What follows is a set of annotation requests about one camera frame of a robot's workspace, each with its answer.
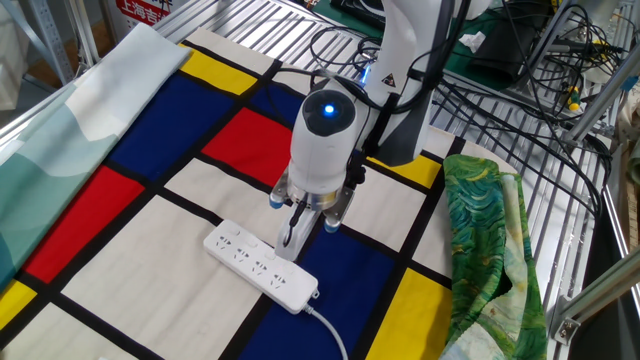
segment power strip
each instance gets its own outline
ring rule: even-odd
[[[204,239],[209,254],[292,314],[318,298],[318,280],[240,225],[224,220]]]

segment red square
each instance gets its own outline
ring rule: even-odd
[[[242,109],[202,152],[273,187],[289,164],[290,147],[291,130]]]
[[[22,268],[45,283],[51,282],[142,190],[139,183],[101,165]]]

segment green patterned cloth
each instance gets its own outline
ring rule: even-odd
[[[546,359],[522,182],[486,159],[444,161],[453,310],[441,359]]]

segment metal rod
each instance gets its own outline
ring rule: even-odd
[[[80,38],[80,44],[78,44],[78,46],[81,47],[84,52],[87,65],[93,66],[100,61],[100,57],[98,56],[96,42],[91,32],[91,24],[84,6],[84,0],[65,0],[65,5],[70,10],[70,17],[78,31]]]
[[[27,22],[24,15],[20,10],[18,10],[12,3],[11,0],[0,0],[0,4],[7,9],[7,12],[11,17],[15,20],[15,22],[22,28],[22,31],[29,37],[33,46],[38,50],[40,55],[44,58],[44,60],[51,66],[52,69],[56,70],[56,61],[53,58],[53,53],[47,48],[47,46],[40,40],[36,32],[33,30],[31,25]],[[64,75],[58,72],[58,77],[62,80],[63,83],[66,83],[64,79]]]
[[[610,302],[640,282],[640,248],[618,261],[596,281],[569,301],[560,313],[560,320],[582,322],[602,310]]]
[[[42,39],[53,56],[53,70],[62,84],[66,84],[73,79],[74,73],[47,1],[29,0],[29,5],[40,27]]]
[[[591,131],[602,115],[611,107],[616,97],[620,95],[620,87],[630,77],[640,71],[640,46],[636,46],[624,60],[620,69],[613,74],[609,82],[602,88],[600,94],[587,108],[576,126],[567,133],[567,140],[579,143]]]

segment yellow square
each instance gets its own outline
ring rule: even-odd
[[[258,81],[253,76],[191,50],[191,56],[180,68],[183,72],[202,79],[220,90],[240,95]]]
[[[36,292],[28,286],[11,280],[9,286],[0,295],[0,329],[3,329],[27,304],[33,300]]]
[[[418,158],[413,162],[410,162],[406,165],[394,167],[387,166],[373,158],[369,158],[369,160],[377,165],[395,172],[396,174],[404,178],[425,186],[428,189],[431,189],[431,185],[433,185],[433,182],[438,175],[438,171],[440,171],[440,167],[442,167],[442,165],[422,155],[419,155]]]
[[[407,269],[367,360],[437,360],[451,321],[451,290]]]

